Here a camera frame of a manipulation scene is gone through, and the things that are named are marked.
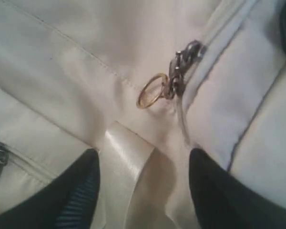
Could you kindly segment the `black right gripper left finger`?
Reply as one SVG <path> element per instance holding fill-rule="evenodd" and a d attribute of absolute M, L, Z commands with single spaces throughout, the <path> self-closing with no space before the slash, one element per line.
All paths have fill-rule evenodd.
<path fill-rule="evenodd" d="M 48 186 L 0 214 L 0 229 L 88 229 L 99 191 L 99 155 L 87 149 Z"/>

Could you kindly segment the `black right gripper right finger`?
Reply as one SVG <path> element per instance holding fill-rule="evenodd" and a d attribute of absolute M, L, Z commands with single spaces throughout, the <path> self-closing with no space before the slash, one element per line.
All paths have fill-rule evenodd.
<path fill-rule="evenodd" d="M 286 229 L 286 209 L 253 192 L 202 149 L 189 156 L 189 188 L 203 229 Z"/>

